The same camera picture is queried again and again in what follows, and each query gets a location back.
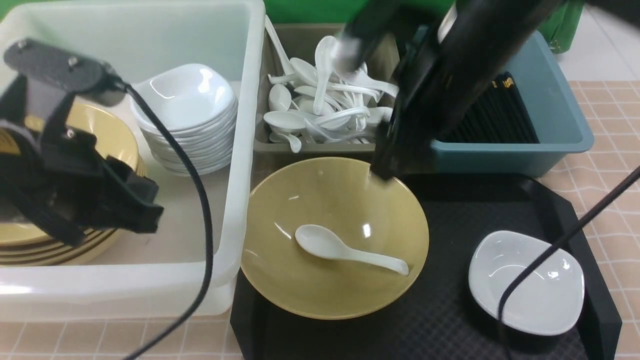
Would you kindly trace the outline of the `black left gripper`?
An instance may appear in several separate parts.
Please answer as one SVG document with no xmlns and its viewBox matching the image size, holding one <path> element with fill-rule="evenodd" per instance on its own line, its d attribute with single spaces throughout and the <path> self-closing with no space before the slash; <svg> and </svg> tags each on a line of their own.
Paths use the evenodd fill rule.
<svg viewBox="0 0 640 360">
<path fill-rule="evenodd" d="M 86 228 L 155 233 L 158 185 L 67 124 L 77 96 L 123 100 L 127 85 L 112 66 L 37 39 L 11 44 L 3 62 L 17 75 L 1 94 L 1 222 L 33 224 L 73 248 Z"/>
</svg>

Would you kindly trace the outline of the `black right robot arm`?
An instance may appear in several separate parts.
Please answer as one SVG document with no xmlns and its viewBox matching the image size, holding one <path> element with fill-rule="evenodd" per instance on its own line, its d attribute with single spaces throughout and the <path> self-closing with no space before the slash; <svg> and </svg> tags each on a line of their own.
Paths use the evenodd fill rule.
<svg viewBox="0 0 640 360">
<path fill-rule="evenodd" d="M 416 0 L 369 0 L 337 35 L 334 68 L 354 73 L 387 35 L 428 25 L 426 37 L 395 73 L 391 120 L 378 126 L 370 170 L 387 181 L 462 120 L 510 58 L 548 18 L 559 0 L 469 0 L 443 38 L 444 18 Z"/>
</svg>

